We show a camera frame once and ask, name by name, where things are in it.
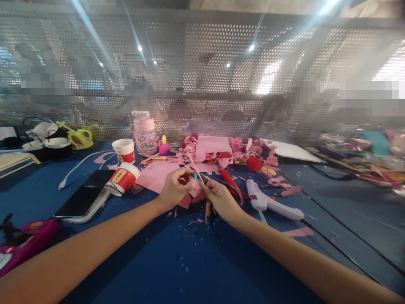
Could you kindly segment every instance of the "white glue gun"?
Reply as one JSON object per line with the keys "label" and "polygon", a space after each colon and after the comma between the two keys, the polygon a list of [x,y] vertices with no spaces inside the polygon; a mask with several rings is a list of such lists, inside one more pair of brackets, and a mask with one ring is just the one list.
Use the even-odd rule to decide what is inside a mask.
{"label": "white glue gun", "polygon": [[304,213],[301,210],[297,208],[287,207],[269,198],[267,195],[259,190],[259,187],[253,180],[248,179],[246,181],[246,186],[248,188],[248,194],[249,198],[251,199],[251,204],[253,208],[259,211],[262,222],[265,223],[262,212],[267,209],[277,212],[278,214],[294,221],[300,221],[304,218]]}

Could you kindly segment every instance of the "smartphone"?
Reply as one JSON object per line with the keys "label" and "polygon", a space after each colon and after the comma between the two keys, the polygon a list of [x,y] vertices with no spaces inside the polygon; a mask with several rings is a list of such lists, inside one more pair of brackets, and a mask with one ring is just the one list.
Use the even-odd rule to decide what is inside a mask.
{"label": "smartphone", "polygon": [[56,211],[54,217],[85,216],[114,172],[115,170],[94,171],[66,203]]}

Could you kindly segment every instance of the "hand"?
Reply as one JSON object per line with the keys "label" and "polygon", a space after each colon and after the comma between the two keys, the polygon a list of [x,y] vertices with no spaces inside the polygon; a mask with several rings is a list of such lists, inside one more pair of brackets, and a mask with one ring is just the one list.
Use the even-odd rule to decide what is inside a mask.
{"label": "hand", "polygon": [[241,220],[245,212],[239,207],[229,190],[217,181],[210,179],[206,185],[198,181],[205,196],[212,202],[215,210],[229,224]]}
{"label": "hand", "polygon": [[165,209],[171,210],[188,192],[195,188],[193,175],[194,170],[182,167],[166,176],[165,185],[158,196],[158,200]]}

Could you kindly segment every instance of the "perforated metal panel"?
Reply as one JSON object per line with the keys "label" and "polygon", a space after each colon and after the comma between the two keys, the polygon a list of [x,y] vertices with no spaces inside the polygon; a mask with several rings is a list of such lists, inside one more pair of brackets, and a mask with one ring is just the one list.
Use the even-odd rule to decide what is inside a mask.
{"label": "perforated metal panel", "polygon": [[[97,140],[131,136],[130,112],[150,109],[170,138],[300,142],[375,119],[339,115],[343,81],[405,77],[392,71],[405,60],[395,20],[268,14],[258,26],[259,14],[223,11],[0,7],[0,119],[64,120]],[[53,81],[66,76],[57,66],[68,82]]]}

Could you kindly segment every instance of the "pink water bottle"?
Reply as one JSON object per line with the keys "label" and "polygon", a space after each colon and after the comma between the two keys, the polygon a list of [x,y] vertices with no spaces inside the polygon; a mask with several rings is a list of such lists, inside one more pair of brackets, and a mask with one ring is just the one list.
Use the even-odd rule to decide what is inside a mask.
{"label": "pink water bottle", "polygon": [[150,155],[156,152],[155,122],[149,111],[132,111],[134,137],[138,152]]}

